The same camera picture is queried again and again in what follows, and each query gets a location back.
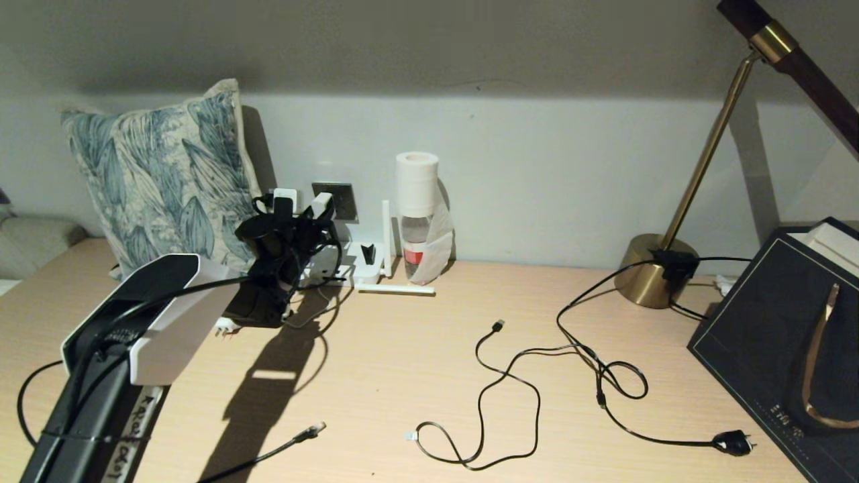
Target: white wall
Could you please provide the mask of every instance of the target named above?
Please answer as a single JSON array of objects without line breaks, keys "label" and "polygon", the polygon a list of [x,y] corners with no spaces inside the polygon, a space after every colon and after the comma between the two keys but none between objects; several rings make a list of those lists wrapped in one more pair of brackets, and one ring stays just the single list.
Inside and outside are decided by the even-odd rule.
[{"label": "white wall", "polygon": [[[241,40],[241,49],[247,55],[234,48],[218,54],[225,40],[210,34],[201,34],[201,40],[188,34],[184,43],[171,40],[168,34],[181,31],[176,26],[149,43],[99,43],[93,30],[107,18],[102,17],[129,15],[131,7],[99,10],[92,18],[65,12],[95,23],[81,20],[75,28],[61,25],[44,33],[55,50],[38,43],[0,46],[5,68],[0,69],[0,186],[21,214],[68,217],[98,234],[59,129],[58,110],[158,107],[199,95],[220,76],[235,75],[246,90],[245,105],[262,120],[277,183],[298,187],[309,199],[311,181],[351,182],[360,217],[359,224],[348,225],[355,237],[378,233],[379,203],[393,196],[393,157],[404,150],[429,150],[442,158],[461,259],[616,266],[632,236],[666,228],[744,52],[714,3],[648,3],[652,20],[642,22],[644,11],[637,18],[601,20],[611,18],[602,11],[609,6],[643,8],[631,0],[601,7],[559,0],[527,3],[530,7],[498,2],[491,11],[474,10],[477,20],[471,23],[456,20],[465,15],[460,10],[465,7],[456,5],[483,3],[451,3],[447,13],[425,11],[426,2],[406,3],[423,15],[415,17],[423,19],[415,35],[428,40],[413,39],[402,25],[386,30],[376,15],[344,11],[334,3],[299,3],[300,9],[289,11],[295,15],[285,17],[278,9],[249,8],[256,12],[254,21],[281,18],[284,25],[301,24],[304,33],[325,24],[330,34],[326,19],[340,28],[336,41],[284,31],[286,40],[276,45],[275,30],[246,29],[249,39]],[[859,71],[859,42],[832,43],[833,37],[856,36],[852,28],[836,28],[856,4],[828,2],[816,6],[815,15],[803,5],[765,6],[774,14],[781,10],[778,16],[821,67],[852,101],[859,100],[859,85],[851,77]],[[397,11],[379,15],[393,22],[409,13]],[[221,12],[216,20],[223,23]],[[824,21],[818,14],[832,19],[827,28],[835,34],[820,33]],[[372,17],[362,18],[372,20],[370,30],[350,20],[361,15]],[[243,23],[247,18],[237,21],[250,25]],[[434,37],[428,23],[456,28],[446,31],[448,37]],[[111,24],[101,35],[116,40],[125,34]],[[713,45],[713,36],[724,41]],[[63,39],[71,46],[59,45]],[[374,49],[388,52],[399,40],[411,46],[401,52],[405,57],[375,56]],[[471,47],[476,40],[479,47]],[[189,52],[195,48],[202,58],[193,60]],[[369,59],[375,64],[368,67]],[[415,65],[423,67],[400,71]],[[133,92],[149,85],[170,93]],[[744,100],[749,104],[743,115],[757,108],[759,122],[751,124],[759,125],[760,152],[769,163],[782,218],[808,220],[830,212],[859,218],[859,164],[833,148],[833,135],[798,88],[759,66]],[[842,186],[837,197],[826,195],[825,179],[833,174]],[[701,254],[757,250],[730,132],[680,237]]]}]

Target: toilet paper roll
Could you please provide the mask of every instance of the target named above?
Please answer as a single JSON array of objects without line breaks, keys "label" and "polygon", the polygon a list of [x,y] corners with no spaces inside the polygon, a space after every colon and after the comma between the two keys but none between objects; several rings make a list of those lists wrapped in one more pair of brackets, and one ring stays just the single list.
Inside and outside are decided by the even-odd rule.
[{"label": "toilet paper roll", "polygon": [[432,215],[436,208],[438,156],[412,151],[397,155],[397,209],[404,217]]}]

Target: blue leaf pattern pillow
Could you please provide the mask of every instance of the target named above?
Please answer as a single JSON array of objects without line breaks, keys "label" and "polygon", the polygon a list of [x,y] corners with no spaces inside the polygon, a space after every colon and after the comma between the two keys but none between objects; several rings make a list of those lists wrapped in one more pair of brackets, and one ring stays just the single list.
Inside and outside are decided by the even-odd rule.
[{"label": "blue leaf pattern pillow", "polygon": [[62,123],[125,276],[171,253],[247,271],[253,254],[233,232],[253,216],[259,186],[235,79],[178,106],[65,112]]}]

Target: wooden desk surface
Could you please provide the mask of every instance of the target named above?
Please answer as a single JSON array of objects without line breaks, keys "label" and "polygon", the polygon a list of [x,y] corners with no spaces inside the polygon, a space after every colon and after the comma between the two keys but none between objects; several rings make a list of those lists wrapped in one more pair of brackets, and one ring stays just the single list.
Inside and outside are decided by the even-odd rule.
[{"label": "wooden desk surface", "polygon": [[[0,474],[17,478],[31,452],[15,418],[21,382],[58,358],[62,339],[115,286],[107,277],[113,263],[104,241],[87,240],[0,297]],[[456,262],[434,283],[436,297],[350,294],[338,312],[319,317],[323,327],[334,319],[321,337],[314,337],[316,322],[302,330],[212,336],[171,388],[136,481],[196,481],[321,420],[328,428],[318,438],[260,463],[249,478],[223,481],[802,481],[686,350],[696,323],[670,310],[639,308],[616,292],[572,309],[565,321],[603,360],[629,361],[648,377],[644,400],[607,390],[617,417],[653,437],[700,440],[742,429],[758,444],[751,455],[663,446],[624,433],[597,406],[593,373],[575,356],[517,364],[515,373],[543,396],[539,447],[530,458],[474,473],[432,461],[405,440],[417,423],[434,420],[470,455],[478,441],[478,391],[495,378],[478,366],[474,344],[499,318],[507,325],[484,346],[490,364],[505,365],[528,347],[563,344],[555,314],[605,274]],[[315,294],[295,299],[298,321],[325,303]],[[704,286],[683,296],[701,310],[716,299]],[[295,379],[251,377],[258,369],[292,372]],[[43,427],[65,377],[51,369],[31,385],[25,401],[31,431]],[[533,393],[518,382],[492,389],[484,398],[486,445],[477,463],[527,451],[534,408]],[[433,428],[422,431],[422,441],[452,454]]]}]

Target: brass lamp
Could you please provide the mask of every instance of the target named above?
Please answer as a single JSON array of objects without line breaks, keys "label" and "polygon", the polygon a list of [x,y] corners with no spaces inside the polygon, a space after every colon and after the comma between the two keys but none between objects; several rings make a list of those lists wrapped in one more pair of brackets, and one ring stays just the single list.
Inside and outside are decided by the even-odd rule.
[{"label": "brass lamp", "polygon": [[[689,186],[686,187],[665,235],[645,234],[633,238],[621,266],[653,260],[659,252],[677,252],[698,257],[692,247],[677,239],[677,232],[728,126],[728,120],[743,86],[758,60],[763,60],[777,71],[792,76],[826,116],[842,142],[853,150],[854,154],[859,153],[859,113],[787,30],[754,0],[722,0],[717,8],[748,39],[752,53],[743,59],[737,69],[722,110],[716,117]],[[614,284],[624,297],[638,305],[666,309],[683,290],[686,280],[687,278],[669,276],[664,266],[653,262],[626,270],[614,279]]]}]

